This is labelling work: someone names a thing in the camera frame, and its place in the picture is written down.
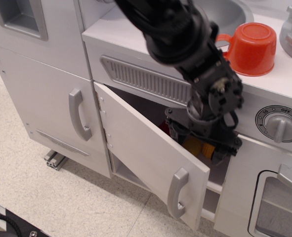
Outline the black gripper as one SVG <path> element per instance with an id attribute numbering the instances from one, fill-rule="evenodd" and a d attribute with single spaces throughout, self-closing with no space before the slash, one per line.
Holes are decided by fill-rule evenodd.
<path id="1" fill-rule="evenodd" d="M 214 146 L 210 155 L 214 165 L 222 162 L 226 157 L 235 156 L 242 146 L 242 141 L 235 131 L 239 120 L 234 111 L 227 114 L 231 117 L 233 126 L 226 124 L 224 116 L 212 120 L 191 118 L 187 109 L 166 108 L 165 115 L 170 136 L 179 144 L 182 144 L 188 135 L 192 135 Z"/>

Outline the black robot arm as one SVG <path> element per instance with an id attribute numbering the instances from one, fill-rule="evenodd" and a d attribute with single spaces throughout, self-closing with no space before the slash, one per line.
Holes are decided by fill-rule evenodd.
<path id="1" fill-rule="evenodd" d="M 143 33 L 149 55 L 174 67 L 191 86 L 184 109 L 166 108 L 170 136 L 182 144 L 192 135 L 205 144 L 212 163 L 235 156 L 242 145 L 235 113 L 243 104 L 243 85 L 215 46 L 218 25 L 193 2 L 118 0 L 116 5 Z"/>

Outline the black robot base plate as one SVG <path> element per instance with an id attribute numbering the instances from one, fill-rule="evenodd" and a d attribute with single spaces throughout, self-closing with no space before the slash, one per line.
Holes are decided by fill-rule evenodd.
<path id="1" fill-rule="evenodd" d="M 0 205 L 0 237 L 49 237 L 49 235 Z"/>

